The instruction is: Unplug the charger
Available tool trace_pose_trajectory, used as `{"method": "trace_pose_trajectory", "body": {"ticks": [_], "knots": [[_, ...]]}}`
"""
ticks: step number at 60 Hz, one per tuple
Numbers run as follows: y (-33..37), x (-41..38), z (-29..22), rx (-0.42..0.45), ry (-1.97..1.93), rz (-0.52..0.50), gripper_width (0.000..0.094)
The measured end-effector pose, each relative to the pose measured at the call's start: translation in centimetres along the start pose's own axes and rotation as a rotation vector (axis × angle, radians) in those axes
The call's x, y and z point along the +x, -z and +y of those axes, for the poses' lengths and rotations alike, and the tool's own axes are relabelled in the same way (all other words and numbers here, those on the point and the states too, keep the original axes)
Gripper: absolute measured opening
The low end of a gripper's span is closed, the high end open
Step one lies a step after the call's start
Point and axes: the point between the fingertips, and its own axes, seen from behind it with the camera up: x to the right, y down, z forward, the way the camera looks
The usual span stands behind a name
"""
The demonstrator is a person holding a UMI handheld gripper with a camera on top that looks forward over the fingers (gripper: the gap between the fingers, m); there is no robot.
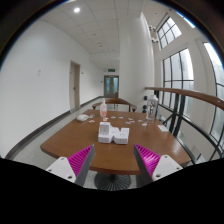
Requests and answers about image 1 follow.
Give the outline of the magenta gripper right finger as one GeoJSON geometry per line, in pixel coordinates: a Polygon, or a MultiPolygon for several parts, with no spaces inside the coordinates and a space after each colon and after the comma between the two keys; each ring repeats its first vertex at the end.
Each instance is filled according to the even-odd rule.
{"type": "Polygon", "coordinates": [[[182,169],[169,155],[159,156],[138,144],[134,145],[133,153],[144,183],[154,182],[182,169]]]}

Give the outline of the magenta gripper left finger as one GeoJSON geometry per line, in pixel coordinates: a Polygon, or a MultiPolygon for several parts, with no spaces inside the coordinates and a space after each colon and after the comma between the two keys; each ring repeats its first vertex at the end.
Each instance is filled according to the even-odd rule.
{"type": "Polygon", "coordinates": [[[83,186],[95,155],[95,146],[88,146],[69,157],[59,157],[47,171],[65,180],[83,186]]]}

